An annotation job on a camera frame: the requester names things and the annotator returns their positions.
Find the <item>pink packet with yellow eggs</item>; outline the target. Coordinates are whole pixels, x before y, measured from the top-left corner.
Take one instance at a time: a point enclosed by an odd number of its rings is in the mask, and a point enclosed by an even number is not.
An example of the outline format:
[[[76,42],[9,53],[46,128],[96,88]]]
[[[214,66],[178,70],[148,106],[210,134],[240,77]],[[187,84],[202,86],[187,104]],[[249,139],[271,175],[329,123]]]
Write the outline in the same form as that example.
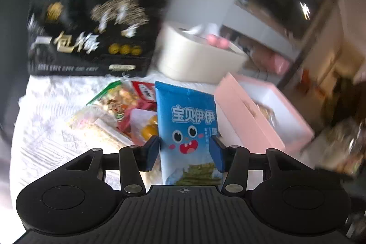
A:
[[[126,111],[117,129],[130,137],[134,145],[142,146],[151,136],[158,135],[158,118],[155,111],[138,108]]]

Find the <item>small biscuit ball packet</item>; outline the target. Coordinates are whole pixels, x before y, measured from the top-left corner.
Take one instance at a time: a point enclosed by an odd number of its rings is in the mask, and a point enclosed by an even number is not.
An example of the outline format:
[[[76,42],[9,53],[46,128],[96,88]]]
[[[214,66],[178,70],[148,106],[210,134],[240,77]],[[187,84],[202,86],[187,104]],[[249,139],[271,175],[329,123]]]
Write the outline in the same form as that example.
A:
[[[117,122],[119,131],[130,130],[130,114],[132,109],[138,108],[141,103],[139,96],[129,80],[118,80],[110,83],[99,92],[87,106],[102,108]]]

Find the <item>blue seaweed snack bag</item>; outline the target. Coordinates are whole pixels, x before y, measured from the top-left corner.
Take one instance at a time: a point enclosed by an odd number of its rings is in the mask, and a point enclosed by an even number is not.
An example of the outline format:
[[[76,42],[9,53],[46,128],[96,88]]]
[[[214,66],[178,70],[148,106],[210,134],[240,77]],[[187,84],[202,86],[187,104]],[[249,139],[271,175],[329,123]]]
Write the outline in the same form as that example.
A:
[[[163,183],[220,186],[223,175],[209,152],[218,135],[214,96],[159,81],[154,87]]]

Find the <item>pink open box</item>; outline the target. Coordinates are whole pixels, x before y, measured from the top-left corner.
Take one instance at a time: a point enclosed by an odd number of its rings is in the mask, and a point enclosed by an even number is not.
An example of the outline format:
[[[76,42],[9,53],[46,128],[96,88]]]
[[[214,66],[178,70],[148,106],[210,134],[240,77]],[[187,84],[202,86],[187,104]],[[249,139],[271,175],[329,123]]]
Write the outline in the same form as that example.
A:
[[[226,146],[239,145],[264,154],[273,148],[300,151],[314,132],[272,83],[227,74],[214,92],[218,131]]]

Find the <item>clear cracker packet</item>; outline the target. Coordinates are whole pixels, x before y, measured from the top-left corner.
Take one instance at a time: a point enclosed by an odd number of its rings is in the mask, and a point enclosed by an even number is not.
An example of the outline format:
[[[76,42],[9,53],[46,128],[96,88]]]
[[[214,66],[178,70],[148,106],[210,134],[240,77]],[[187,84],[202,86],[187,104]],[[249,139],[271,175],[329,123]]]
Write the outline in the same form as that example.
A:
[[[101,148],[105,153],[118,152],[123,147],[134,146],[133,141],[117,130],[117,121],[102,108],[88,105],[70,119],[70,131],[88,148]]]

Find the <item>red snack packet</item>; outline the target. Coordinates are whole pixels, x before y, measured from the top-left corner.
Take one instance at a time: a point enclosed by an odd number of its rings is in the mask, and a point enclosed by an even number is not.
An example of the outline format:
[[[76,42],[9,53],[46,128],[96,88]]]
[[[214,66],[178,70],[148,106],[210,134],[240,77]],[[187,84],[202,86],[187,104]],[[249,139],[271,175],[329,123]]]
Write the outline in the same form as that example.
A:
[[[153,83],[132,81],[132,87],[138,96],[137,108],[156,111],[156,95]]]

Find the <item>white knitted cloth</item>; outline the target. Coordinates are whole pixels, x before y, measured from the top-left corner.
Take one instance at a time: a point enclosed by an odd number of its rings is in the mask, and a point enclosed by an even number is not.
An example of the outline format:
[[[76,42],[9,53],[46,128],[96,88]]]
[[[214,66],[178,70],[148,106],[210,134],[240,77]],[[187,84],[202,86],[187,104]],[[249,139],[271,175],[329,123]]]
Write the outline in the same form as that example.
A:
[[[117,148],[102,136],[80,136],[71,129],[74,114],[85,107],[116,77],[31,76],[19,100],[19,114],[12,138],[10,165],[11,199],[31,182],[91,148],[105,153]]]

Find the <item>beige tissue box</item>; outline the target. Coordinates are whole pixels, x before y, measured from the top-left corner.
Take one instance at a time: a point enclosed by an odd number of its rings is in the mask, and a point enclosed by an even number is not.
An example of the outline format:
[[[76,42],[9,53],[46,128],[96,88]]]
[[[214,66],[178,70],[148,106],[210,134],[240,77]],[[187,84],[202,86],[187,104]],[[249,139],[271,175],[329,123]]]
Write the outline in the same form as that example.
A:
[[[229,72],[238,72],[249,56],[232,42],[227,49],[209,45],[200,32],[176,22],[163,23],[156,39],[155,64],[178,81],[218,84]]]

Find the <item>black plum snack bag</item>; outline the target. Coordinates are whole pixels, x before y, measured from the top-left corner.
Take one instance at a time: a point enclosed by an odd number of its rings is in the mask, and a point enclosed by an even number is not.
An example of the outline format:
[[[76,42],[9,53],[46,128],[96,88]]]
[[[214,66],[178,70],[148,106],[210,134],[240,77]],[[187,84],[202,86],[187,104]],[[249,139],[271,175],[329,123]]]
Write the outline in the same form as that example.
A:
[[[165,0],[30,0],[31,75],[144,77]]]

